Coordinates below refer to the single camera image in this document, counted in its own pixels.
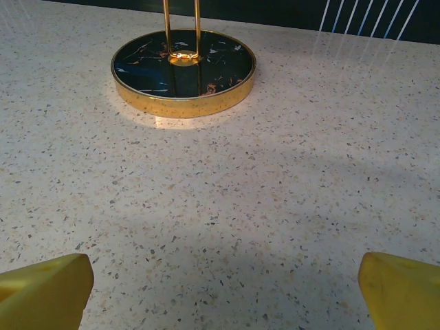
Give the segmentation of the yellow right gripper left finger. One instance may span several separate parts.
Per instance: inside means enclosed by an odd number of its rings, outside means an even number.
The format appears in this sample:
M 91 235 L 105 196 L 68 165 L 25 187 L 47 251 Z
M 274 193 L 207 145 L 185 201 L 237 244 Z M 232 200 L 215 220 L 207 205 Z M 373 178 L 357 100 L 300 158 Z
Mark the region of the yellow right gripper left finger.
M 94 286 L 86 254 L 68 254 L 1 274 L 2 329 L 78 329 Z

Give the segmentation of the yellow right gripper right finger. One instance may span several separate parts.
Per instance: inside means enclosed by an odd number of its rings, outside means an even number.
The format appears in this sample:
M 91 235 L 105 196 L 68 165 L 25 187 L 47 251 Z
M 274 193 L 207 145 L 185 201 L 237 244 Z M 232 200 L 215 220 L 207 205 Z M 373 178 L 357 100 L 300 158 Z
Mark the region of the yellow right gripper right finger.
M 439 328 L 439 266 L 366 253 L 358 283 L 376 329 Z

